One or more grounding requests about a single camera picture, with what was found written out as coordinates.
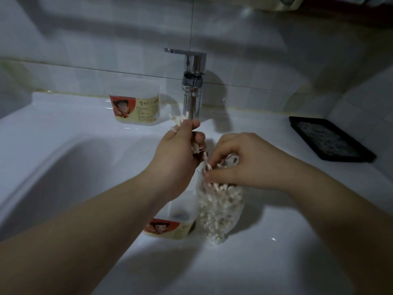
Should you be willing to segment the person's right hand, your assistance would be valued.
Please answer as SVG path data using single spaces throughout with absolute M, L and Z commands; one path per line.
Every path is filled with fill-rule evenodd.
M 238 164 L 218 168 L 218 163 L 230 154 L 238 155 Z M 232 133 L 221 136 L 209 157 L 209 164 L 215 167 L 210 171 L 238 171 L 243 180 L 242 186 L 285 191 L 302 161 L 255 133 Z

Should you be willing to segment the person's left hand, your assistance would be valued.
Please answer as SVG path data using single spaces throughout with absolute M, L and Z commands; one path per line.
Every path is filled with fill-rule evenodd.
M 196 168 L 203 160 L 186 154 L 181 157 L 170 147 L 170 130 L 157 146 L 154 157 L 143 171 L 151 182 L 153 193 L 162 197 L 165 203 L 174 200 L 188 187 Z

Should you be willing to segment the handful of cotton swabs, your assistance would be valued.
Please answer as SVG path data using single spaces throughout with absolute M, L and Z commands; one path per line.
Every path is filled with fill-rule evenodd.
M 185 113 L 185 115 L 182 114 L 182 115 L 175 116 L 175 115 L 172 115 L 172 114 L 168 114 L 168 116 L 176 124 L 176 126 L 180 127 L 181 123 L 184 120 L 190 119 L 189 118 L 190 112 L 187 111 Z M 192 149 L 193 154 L 199 154 L 200 150 L 201 150 L 201 148 L 199 147 L 198 143 L 195 143 L 194 140 L 191 140 L 191 149 Z

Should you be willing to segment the person's left forearm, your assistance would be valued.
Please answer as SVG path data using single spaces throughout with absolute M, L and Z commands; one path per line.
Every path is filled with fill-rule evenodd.
M 148 170 L 0 242 L 0 295 L 89 295 L 145 225 L 190 183 Z

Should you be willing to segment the person's right forearm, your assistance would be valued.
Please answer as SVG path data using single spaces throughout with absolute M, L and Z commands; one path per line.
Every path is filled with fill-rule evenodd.
M 359 295 L 393 295 L 393 217 L 319 169 L 285 160 L 285 192 Z

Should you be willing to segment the chrome faucet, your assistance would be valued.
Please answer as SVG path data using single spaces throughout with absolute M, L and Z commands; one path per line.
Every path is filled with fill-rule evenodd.
M 199 119 L 207 54 L 170 48 L 165 48 L 164 51 L 184 56 L 184 73 L 182 78 L 182 89 L 184 91 L 183 114 L 188 115 L 190 119 Z

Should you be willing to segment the clear labelled plastic container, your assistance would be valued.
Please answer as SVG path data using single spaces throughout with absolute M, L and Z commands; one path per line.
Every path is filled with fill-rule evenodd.
M 149 80 L 116 80 L 108 84 L 115 118 L 121 123 L 153 125 L 160 118 L 160 87 Z
M 195 229 L 198 210 L 196 192 L 185 191 L 178 198 L 167 203 L 146 224 L 143 232 L 158 238 L 184 239 Z

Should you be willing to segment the black soap tray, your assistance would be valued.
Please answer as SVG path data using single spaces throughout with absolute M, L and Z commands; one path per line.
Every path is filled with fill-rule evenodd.
M 377 156 L 327 119 L 290 116 L 295 132 L 316 153 L 330 162 L 373 163 Z

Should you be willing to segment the white ceramic sink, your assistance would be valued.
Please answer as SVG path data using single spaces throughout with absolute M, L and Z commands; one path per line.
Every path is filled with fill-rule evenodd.
M 173 124 L 168 114 L 181 110 L 165 105 L 158 124 L 130 125 L 116 121 L 109 99 L 34 93 L 0 119 L 0 240 L 140 173 Z M 368 163 L 319 159 L 286 115 L 204 107 L 201 120 L 209 148 L 223 130 L 257 133 L 393 215 L 393 182 Z M 179 241 L 141 233 L 92 295 L 355 295 L 286 195 L 246 192 L 223 244 L 196 231 Z

